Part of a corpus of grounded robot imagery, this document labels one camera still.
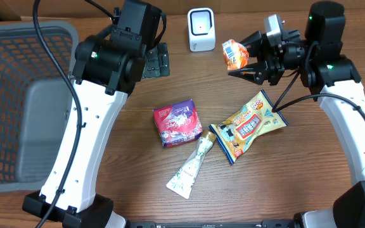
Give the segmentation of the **small orange juice carton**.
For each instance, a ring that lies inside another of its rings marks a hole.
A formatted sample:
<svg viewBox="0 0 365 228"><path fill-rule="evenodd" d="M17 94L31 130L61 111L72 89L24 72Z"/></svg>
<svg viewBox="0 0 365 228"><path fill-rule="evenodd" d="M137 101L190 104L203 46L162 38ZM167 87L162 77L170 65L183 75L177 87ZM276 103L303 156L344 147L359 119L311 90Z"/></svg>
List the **small orange juice carton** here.
<svg viewBox="0 0 365 228"><path fill-rule="evenodd" d="M247 48L239 42L230 39L222 44L222 50L228 71L238 70L248 65L250 55Z"/></svg>

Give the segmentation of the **red purple snack pack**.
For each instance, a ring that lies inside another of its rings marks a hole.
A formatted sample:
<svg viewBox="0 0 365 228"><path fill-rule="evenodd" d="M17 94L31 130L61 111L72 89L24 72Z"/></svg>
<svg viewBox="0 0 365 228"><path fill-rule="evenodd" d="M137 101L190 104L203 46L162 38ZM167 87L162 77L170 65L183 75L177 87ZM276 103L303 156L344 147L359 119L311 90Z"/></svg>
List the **red purple snack pack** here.
<svg viewBox="0 0 365 228"><path fill-rule="evenodd" d="M197 140L203 132L192 99L156 108L153 118L165 148Z"/></svg>

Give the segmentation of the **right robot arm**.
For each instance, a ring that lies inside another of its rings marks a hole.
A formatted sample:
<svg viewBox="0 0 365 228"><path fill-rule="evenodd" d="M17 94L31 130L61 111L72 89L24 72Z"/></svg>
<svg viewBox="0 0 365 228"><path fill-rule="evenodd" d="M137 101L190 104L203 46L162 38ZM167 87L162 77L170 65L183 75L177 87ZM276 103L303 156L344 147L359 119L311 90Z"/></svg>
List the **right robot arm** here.
<svg viewBox="0 0 365 228"><path fill-rule="evenodd" d="M304 34L285 30L278 15L267 17L264 25L264 32L242 41L257 62L229 74L274 86L286 70L295 70L330 119L352 179L351 188L331 208L297 213L285 226L365 227L365 94L357 68L341 53L344 8L333 1L312 4Z"/></svg>

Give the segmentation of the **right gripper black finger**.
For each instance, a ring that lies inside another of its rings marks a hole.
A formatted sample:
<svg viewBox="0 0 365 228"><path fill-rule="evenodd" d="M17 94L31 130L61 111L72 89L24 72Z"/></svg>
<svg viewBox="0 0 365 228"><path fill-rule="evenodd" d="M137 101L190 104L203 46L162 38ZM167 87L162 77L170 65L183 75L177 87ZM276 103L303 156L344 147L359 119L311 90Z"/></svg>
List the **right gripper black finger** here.
<svg viewBox="0 0 365 228"><path fill-rule="evenodd" d="M253 34L249 35L247 38L240 41L240 44L243 45L250 57L258 57L260 54L260 50L263 43L263 36L261 31L256 31Z"/></svg>
<svg viewBox="0 0 365 228"><path fill-rule="evenodd" d="M262 85L266 80L269 67L266 61L251 63L237 70L228 71L227 74L241 78L257 85Z"/></svg>

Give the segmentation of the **white tube pouch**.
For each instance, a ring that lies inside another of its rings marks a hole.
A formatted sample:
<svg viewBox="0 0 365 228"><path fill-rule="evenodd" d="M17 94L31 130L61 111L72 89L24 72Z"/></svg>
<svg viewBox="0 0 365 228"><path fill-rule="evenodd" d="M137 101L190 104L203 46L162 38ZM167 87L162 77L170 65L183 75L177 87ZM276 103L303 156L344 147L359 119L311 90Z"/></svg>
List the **white tube pouch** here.
<svg viewBox="0 0 365 228"><path fill-rule="evenodd" d="M166 187L185 199L188 199L206 154L212 148L217 136L209 130L204 130L198 138L196 149L184 165L174 174Z"/></svg>

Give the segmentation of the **cream snack bag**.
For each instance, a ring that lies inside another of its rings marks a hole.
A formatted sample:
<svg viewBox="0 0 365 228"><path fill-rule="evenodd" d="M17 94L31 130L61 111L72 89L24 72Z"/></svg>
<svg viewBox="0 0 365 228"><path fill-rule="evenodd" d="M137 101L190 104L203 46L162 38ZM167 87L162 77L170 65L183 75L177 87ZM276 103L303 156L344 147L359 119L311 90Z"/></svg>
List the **cream snack bag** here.
<svg viewBox="0 0 365 228"><path fill-rule="evenodd" d="M244 154L256 137L288 125L282 114L274 113L272 108L266 92L261 90L234 115L210 125L229 163Z"/></svg>

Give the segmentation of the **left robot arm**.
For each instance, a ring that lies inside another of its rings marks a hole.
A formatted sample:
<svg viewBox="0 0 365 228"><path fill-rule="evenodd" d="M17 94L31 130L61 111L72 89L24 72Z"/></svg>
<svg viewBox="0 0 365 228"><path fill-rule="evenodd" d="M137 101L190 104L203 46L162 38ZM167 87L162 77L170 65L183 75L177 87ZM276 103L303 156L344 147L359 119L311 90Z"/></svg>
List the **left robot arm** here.
<svg viewBox="0 0 365 228"><path fill-rule="evenodd" d="M144 1L126 1L111 24L75 49L68 123L52 170L23 210L63 227L124 228L110 198L96 193L96 179L113 124L147 67L148 51L165 32L165 13Z"/></svg>

